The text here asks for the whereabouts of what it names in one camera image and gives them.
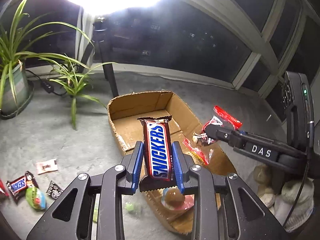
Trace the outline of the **red clear snack bag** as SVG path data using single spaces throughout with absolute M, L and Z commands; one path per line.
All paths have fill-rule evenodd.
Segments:
M 220 106 L 215 105 L 213 112 L 212 118 L 202 126 L 201 130 L 198 133 L 193 132 L 191 140 L 185 138 L 182 141 L 191 155 L 205 166 L 209 165 L 214 155 L 211 145 L 217 141 L 228 142 L 232 131 L 239 130 L 242 127 L 240 120 Z

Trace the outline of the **small green candy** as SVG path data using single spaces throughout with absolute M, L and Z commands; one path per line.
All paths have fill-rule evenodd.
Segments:
M 139 204 L 133 202 L 125 202 L 125 210 L 130 214 L 141 214 L 142 208 Z

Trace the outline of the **white framed window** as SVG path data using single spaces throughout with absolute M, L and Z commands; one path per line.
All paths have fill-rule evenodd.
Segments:
M 20 0 L 1 0 L 8 25 Z M 92 16 L 67 0 L 28 0 L 31 17 L 70 21 L 93 39 Z M 115 72 L 245 90 L 268 98 L 286 70 L 319 81 L 319 17 L 306 0 L 162 0 L 109 15 Z

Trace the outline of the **large potted spider plant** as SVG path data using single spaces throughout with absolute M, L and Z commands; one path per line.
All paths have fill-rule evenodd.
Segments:
M 12 17 L 10 28 L 6 30 L 1 26 L 1 118 L 11 119 L 23 111 L 34 94 L 34 85 L 27 80 L 25 73 L 25 62 L 27 59 L 44 59 L 54 61 L 70 61 L 84 68 L 87 66 L 77 59 L 68 55 L 53 52 L 33 52 L 32 46 L 54 35 L 61 34 L 60 31 L 49 30 L 40 33 L 41 29 L 52 25 L 60 25 L 72 29 L 86 39 L 90 45 L 92 40 L 80 28 L 62 21 L 41 20 L 46 14 L 33 18 L 22 25 L 21 22 L 30 15 L 25 11 L 28 0 L 21 0 Z

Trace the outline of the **white small snack packet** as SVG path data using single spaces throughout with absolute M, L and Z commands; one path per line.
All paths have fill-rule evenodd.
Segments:
M 47 172 L 55 172 L 58 170 L 56 159 L 41 161 L 36 163 L 37 174 L 44 174 Z

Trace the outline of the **black tripod stand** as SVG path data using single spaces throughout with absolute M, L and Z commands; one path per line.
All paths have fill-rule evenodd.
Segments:
M 119 93 L 113 69 L 111 32 L 108 19 L 103 16 L 93 21 L 93 43 L 103 64 L 104 77 L 109 82 L 112 95 L 115 98 Z

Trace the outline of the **large Snickers bar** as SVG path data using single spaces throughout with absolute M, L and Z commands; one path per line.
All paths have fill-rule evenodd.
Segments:
M 143 126 L 145 176 L 139 183 L 142 192 L 175 185 L 169 121 L 172 116 L 138 118 Z

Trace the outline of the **brown cardboard box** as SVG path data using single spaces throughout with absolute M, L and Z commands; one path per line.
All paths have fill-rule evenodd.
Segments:
M 178 155 L 218 175 L 235 168 L 217 142 L 197 155 L 183 143 L 202 129 L 199 119 L 173 92 L 141 92 L 112 99 L 110 125 L 123 155 L 133 153 L 141 141 L 141 175 L 135 179 L 159 221 L 170 231 L 187 235 L 193 227 L 194 194 L 187 191 L 186 167 Z

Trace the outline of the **black patterned small packet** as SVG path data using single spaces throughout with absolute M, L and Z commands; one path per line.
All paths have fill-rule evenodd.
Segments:
M 46 194 L 53 200 L 56 200 L 57 198 L 59 198 L 59 196 L 62 193 L 63 193 L 63 189 L 61 189 L 61 187 L 59 187 L 59 185 L 57 185 L 56 182 L 51 180 L 49 183 L 48 189 L 46 191 Z

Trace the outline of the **chocolate ball cup snack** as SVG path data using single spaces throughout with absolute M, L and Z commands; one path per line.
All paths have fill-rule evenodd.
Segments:
M 171 211 L 187 211 L 194 206 L 194 195 L 183 195 L 176 187 L 163 190 L 161 197 L 162 205 Z

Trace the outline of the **green wrapped candy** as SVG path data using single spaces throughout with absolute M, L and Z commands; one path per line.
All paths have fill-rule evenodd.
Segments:
M 37 187 L 29 187 L 25 192 L 28 204 L 35 210 L 46 209 L 46 197 Z

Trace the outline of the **small spider plant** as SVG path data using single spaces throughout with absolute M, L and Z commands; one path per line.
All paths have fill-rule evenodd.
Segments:
M 63 87 L 65 92 L 71 97 L 71 125 L 76 130 L 76 111 L 77 100 L 82 98 L 95 102 L 105 109 L 106 105 L 97 97 L 84 93 L 84 90 L 91 86 L 90 80 L 93 72 L 103 65 L 111 65 L 113 62 L 103 62 L 94 67 L 88 67 L 85 63 L 68 57 L 66 55 L 57 55 L 54 53 L 43 53 L 40 60 L 52 63 L 52 72 L 58 74 L 58 77 L 49 79 Z

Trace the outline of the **small Snickers bar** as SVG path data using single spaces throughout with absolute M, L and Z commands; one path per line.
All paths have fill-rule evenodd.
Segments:
M 25 196 L 28 188 L 39 187 L 34 175 L 30 171 L 26 171 L 24 175 L 13 181 L 6 181 L 5 184 L 15 203 L 18 203 Z

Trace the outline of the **red corner wrapper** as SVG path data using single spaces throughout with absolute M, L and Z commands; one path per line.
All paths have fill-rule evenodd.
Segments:
M 9 194 L 5 189 L 3 182 L 0 180 L 0 197 L 1 198 L 8 198 Z

